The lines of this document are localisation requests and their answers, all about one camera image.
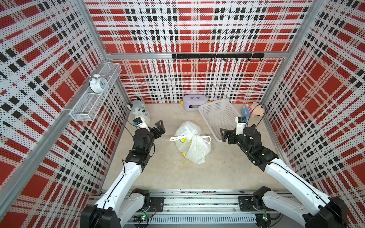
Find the white perforated plastic basket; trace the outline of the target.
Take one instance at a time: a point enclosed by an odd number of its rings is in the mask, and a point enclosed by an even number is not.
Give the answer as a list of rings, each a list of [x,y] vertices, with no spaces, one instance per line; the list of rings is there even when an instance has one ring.
[[[226,99],[201,105],[198,111],[218,143],[222,143],[220,129],[234,129],[237,124],[235,118],[241,116],[237,109]]]

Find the translucent white plastic bag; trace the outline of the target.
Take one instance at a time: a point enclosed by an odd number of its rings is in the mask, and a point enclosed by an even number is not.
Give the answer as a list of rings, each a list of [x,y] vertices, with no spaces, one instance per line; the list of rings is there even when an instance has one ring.
[[[175,142],[182,155],[195,164],[205,163],[205,157],[212,150],[211,137],[203,135],[201,127],[190,121],[183,122],[169,140]]]

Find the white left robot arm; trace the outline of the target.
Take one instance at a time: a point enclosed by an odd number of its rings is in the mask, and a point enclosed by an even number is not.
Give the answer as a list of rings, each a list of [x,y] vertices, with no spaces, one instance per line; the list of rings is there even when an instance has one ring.
[[[147,166],[155,139],[165,133],[163,121],[155,127],[141,126],[133,136],[133,147],[122,161],[123,169],[106,193],[93,205],[86,206],[80,217],[81,228],[122,228],[138,211],[150,207],[150,192],[134,189],[125,197],[133,183]]]

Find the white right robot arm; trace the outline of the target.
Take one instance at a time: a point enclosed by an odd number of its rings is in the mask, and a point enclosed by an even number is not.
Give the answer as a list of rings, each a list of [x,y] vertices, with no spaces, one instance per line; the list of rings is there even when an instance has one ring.
[[[256,125],[220,129],[221,139],[236,144],[248,159],[263,172],[280,182],[297,201],[279,196],[263,186],[254,193],[260,209],[273,209],[305,228],[346,228],[348,207],[339,197],[329,197],[293,172],[279,156],[264,147]]]

